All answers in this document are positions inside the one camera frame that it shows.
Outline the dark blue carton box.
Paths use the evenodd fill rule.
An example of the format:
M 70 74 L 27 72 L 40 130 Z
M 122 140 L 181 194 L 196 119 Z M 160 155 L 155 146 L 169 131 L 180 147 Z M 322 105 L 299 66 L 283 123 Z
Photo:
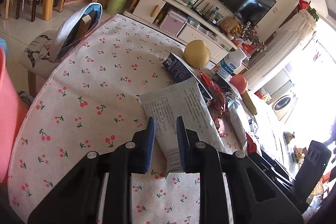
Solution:
M 170 53 L 162 64 L 176 83 L 181 83 L 191 78 L 196 79 L 203 98 L 207 102 L 213 100 L 212 93 L 204 86 L 200 76 L 181 57 L 174 53 Z

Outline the washing machine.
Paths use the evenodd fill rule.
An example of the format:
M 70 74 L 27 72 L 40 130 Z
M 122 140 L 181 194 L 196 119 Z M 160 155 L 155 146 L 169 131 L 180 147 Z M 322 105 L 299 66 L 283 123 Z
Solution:
M 289 89 L 272 103 L 272 110 L 274 111 L 277 119 L 285 124 L 290 117 L 296 103 L 296 94 L 294 91 Z

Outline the cherry print tablecloth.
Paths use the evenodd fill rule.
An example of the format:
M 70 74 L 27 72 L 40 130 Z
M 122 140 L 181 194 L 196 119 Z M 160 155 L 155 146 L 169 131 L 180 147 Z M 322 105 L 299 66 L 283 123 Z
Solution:
M 162 63 L 184 46 L 116 15 L 53 71 L 22 124 L 8 179 L 11 207 L 27 223 L 53 187 L 89 151 L 114 151 L 145 129 L 139 97 L 172 85 Z M 199 174 L 169 173 L 155 143 L 147 174 L 131 179 L 133 223 L 199 223 Z

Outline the red patterned snack packet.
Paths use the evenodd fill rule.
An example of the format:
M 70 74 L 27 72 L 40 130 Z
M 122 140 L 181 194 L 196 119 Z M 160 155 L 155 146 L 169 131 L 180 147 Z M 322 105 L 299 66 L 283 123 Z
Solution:
M 225 127 L 224 119 L 221 118 L 221 117 L 216 117 L 214 119 L 214 124 L 215 124 L 216 130 L 217 130 L 219 136 L 221 138 L 226 137 L 227 133 L 226 133 L 226 127 Z

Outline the yellow banana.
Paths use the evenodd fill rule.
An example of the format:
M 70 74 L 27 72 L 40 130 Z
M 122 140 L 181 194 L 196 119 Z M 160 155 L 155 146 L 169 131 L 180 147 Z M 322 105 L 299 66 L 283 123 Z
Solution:
M 247 91 L 241 94 L 241 97 L 244 101 L 244 104 L 246 105 L 247 109 L 250 111 L 251 114 L 257 115 L 257 109 L 255 105 L 253 104 L 249 94 Z

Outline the green waste bin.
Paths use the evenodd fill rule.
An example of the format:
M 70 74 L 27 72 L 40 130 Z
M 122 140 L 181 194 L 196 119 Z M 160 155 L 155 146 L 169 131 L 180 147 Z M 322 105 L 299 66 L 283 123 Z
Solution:
M 128 0 L 109 0 L 106 12 L 109 15 L 122 14 Z

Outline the red milk tea packet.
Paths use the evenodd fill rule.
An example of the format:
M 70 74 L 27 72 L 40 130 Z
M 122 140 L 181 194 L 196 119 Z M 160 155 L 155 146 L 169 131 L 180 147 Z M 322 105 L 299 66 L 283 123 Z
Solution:
M 201 80 L 205 87 L 208 89 L 208 91 L 212 94 L 213 97 L 213 103 L 215 108 L 221 113 L 224 114 L 226 110 L 226 99 L 225 99 L 225 93 L 222 91 L 222 89 L 213 82 L 206 74 L 199 71 L 199 75 L 201 77 Z

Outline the yellow round pear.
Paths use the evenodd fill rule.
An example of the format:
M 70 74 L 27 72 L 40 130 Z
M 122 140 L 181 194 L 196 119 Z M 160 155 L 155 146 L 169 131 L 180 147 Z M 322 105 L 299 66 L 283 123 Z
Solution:
M 210 57 L 210 50 L 202 40 L 189 42 L 183 52 L 184 60 L 196 69 L 205 67 L 209 63 Z

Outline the white blue milk bottle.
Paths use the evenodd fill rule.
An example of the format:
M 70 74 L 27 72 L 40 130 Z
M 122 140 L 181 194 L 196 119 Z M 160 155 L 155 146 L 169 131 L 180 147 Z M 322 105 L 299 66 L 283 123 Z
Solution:
M 227 79 L 240 67 L 245 58 L 246 55 L 240 48 L 228 53 L 218 62 L 217 74 L 222 78 Z

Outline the pink plastic trash bucket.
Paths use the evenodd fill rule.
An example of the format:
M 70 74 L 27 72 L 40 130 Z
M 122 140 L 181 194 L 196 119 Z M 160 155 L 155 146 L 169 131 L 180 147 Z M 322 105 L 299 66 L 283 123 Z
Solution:
M 11 151 L 21 124 L 27 114 L 6 69 L 6 55 L 1 48 L 0 90 L 0 164 L 1 184 L 7 183 Z

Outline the white tv cabinet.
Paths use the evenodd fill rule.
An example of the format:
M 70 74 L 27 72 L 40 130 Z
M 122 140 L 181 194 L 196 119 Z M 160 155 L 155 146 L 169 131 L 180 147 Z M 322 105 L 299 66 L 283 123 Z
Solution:
M 123 14 L 184 45 L 193 40 L 203 41 L 214 63 L 237 48 L 217 27 L 175 0 L 132 0 Z

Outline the red apple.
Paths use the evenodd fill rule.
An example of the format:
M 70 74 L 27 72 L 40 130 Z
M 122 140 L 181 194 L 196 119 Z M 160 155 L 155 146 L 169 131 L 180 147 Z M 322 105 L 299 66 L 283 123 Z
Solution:
M 248 86 L 247 80 L 241 74 L 232 76 L 230 83 L 239 91 L 240 94 L 243 94 Z

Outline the pink storage box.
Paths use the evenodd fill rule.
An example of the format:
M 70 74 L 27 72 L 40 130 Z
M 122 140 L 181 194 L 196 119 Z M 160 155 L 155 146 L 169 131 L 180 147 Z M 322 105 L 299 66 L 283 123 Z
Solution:
M 178 11 L 169 9 L 159 28 L 167 33 L 178 36 L 183 27 L 186 25 L 187 18 Z

